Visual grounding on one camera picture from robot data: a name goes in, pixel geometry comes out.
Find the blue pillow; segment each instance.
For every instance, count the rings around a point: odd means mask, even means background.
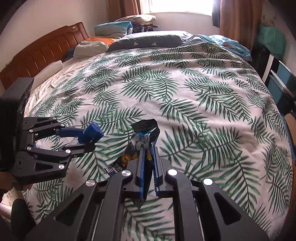
[[[95,26],[95,36],[108,36],[109,38],[122,38],[133,32],[130,21],[103,23]]]

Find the gray pillow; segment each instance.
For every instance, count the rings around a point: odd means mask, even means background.
[[[129,34],[112,43],[107,52],[135,48],[175,48],[187,42],[192,34],[185,31],[149,31]]]

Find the wrinkled sheet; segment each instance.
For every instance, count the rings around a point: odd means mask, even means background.
[[[63,179],[24,193],[40,222],[125,149],[131,123],[154,118],[161,157],[189,178],[213,179],[274,239],[292,189],[287,134],[277,107],[254,69],[210,42],[169,49],[133,49],[67,62],[29,99],[27,116],[52,116],[67,126],[98,123],[105,136],[93,153],[73,159]],[[58,149],[71,138],[39,140]],[[171,199],[155,196],[153,180],[138,210],[126,200],[122,240],[174,240]]]
[[[191,37],[191,40],[188,43],[208,41],[214,44],[218,44],[228,51],[236,54],[245,61],[252,61],[251,52],[245,46],[239,44],[238,41],[224,37],[222,35],[211,35],[206,36],[203,34],[196,34]]]

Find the teal bag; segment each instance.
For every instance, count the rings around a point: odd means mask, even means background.
[[[286,47],[285,35],[276,27],[264,27],[261,25],[258,41],[268,48],[273,56],[279,59],[283,58]]]

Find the blue blanket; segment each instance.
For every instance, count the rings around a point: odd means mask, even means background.
[[[211,42],[213,44],[219,44],[228,51],[238,55],[245,61],[252,61],[251,52],[243,45],[239,44],[238,41],[226,38],[222,35],[211,35],[206,36],[203,34],[195,34],[191,37],[188,43],[191,42]]]

